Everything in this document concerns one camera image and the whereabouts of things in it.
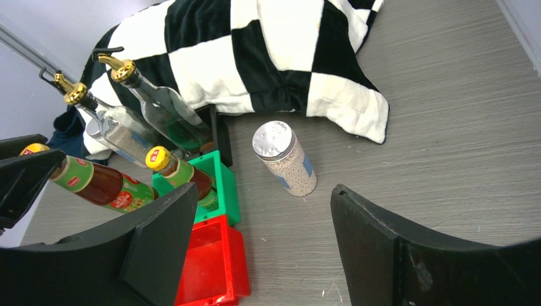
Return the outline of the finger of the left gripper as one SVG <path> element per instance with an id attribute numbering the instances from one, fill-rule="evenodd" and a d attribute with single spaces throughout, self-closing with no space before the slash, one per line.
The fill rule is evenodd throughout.
<path id="1" fill-rule="evenodd" d="M 51 174 L 59 168 L 66 154 L 58 149 L 21 156 L 32 144 L 44 144 L 41 134 L 1 140 L 1 229 L 11 229 L 31 208 Z"/>

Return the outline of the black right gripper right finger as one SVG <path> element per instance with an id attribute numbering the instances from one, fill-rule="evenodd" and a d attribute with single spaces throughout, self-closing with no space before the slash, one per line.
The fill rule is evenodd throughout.
<path id="1" fill-rule="evenodd" d="M 539 305 L 540 240 L 453 237 L 339 184 L 330 209 L 352 305 Z"/>

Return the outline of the gold-top clear glass bottle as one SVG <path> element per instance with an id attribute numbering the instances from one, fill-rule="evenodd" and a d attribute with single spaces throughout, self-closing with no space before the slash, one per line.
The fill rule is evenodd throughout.
<path id="1" fill-rule="evenodd" d="M 60 70 L 54 73 L 53 79 L 48 80 L 43 76 L 46 71 L 46 67 L 42 68 L 39 77 L 57 89 L 63 95 L 66 104 L 86 112 L 98 124 L 104 137 L 107 137 L 106 132 L 112 132 L 115 127 L 123 126 L 149 142 L 151 148 L 157 146 L 157 134 L 137 113 L 125 106 L 112 106 L 103 102 L 82 82 L 68 81 Z"/>

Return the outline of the gold-top oil bottle brown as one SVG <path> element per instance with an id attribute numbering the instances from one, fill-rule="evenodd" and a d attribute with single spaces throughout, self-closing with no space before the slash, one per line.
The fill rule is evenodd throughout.
<path id="1" fill-rule="evenodd" d="M 154 85 L 131 59 L 113 56 L 123 47 L 95 48 L 92 58 L 111 67 L 111 77 L 140 102 L 144 119 L 185 156 L 200 154 L 214 144 L 212 129 L 181 95 L 167 86 Z"/>

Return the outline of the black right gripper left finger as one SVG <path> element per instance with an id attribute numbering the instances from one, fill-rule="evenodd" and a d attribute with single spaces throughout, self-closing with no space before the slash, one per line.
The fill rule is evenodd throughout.
<path id="1" fill-rule="evenodd" d="M 54 244 L 1 250 L 2 305 L 173 305 L 198 191 L 152 203 Z"/>

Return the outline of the yellow-capped sauce bottle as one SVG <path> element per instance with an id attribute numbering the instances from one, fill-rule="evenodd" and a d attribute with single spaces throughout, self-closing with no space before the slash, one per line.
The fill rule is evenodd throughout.
<path id="1" fill-rule="evenodd" d="M 145 157 L 146 166 L 161 174 L 174 187 L 193 182 L 198 204 L 208 211 L 219 208 L 216 180 L 208 173 L 180 159 L 163 146 L 153 147 Z"/>
<path id="2" fill-rule="evenodd" d="M 67 155 L 50 181 L 84 200 L 123 214 L 159 198 L 151 186 L 114 168 Z"/>

